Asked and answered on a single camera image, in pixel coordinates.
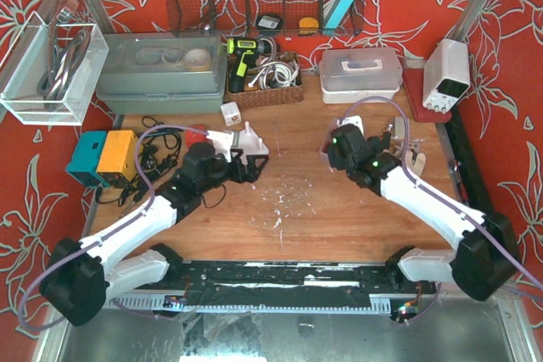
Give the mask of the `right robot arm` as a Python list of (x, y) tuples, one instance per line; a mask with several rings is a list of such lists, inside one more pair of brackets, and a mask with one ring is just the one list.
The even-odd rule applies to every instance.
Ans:
[(326, 153), (332, 168), (408, 210), (449, 243), (449, 250), (400, 250), (393, 277), (454, 283), (470, 298), (485, 301), (516, 270), (519, 251), (511, 221), (448, 197), (405, 167), (388, 146), (389, 133), (365, 138), (358, 126), (347, 124), (331, 131)]

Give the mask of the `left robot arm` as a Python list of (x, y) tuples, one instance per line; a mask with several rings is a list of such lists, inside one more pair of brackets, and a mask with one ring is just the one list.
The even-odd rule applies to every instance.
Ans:
[(164, 282), (177, 283), (183, 259), (164, 243), (129, 254), (158, 233), (180, 223), (204, 201), (204, 195), (228, 181), (257, 181), (269, 159), (261, 139), (218, 153), (207, 142), (193, 144), (182, 165), (152, 197), (112, 226), (54, 248), (40, 294), (73, 326), (83, 326), (124, 292)]

